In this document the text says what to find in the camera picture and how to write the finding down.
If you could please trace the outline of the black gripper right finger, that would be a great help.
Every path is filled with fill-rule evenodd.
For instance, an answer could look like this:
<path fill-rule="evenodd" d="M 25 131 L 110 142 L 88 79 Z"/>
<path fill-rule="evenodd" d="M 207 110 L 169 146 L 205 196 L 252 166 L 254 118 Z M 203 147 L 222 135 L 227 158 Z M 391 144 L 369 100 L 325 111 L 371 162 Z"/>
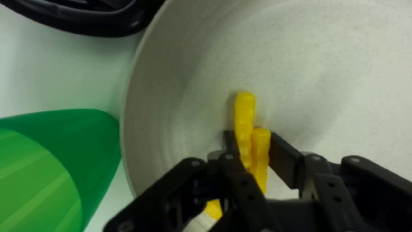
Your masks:
<path fill-rule="evenodd" d="M 356 155 L 333 164 L 278 135 L 268 167 L 296 200 L 271 200 L 283 232 L 412 232 L 412 182 Z"/>

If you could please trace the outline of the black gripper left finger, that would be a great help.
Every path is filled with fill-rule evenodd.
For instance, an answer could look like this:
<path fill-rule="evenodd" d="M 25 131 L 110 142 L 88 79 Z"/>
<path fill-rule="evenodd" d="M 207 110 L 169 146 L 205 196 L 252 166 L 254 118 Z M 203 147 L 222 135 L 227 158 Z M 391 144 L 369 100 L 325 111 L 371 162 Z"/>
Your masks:
<path fill-rule="evenodd" d="M 212 232 L 274 232 L 266 202 L 239 160 L 234 133 L 222 133 L 223 150 L 203 162 L 187 158 L 176 164 L 131 204 L 114 216 L 102 232 L 182 232 L 211 200 L 222 217 Z"/>

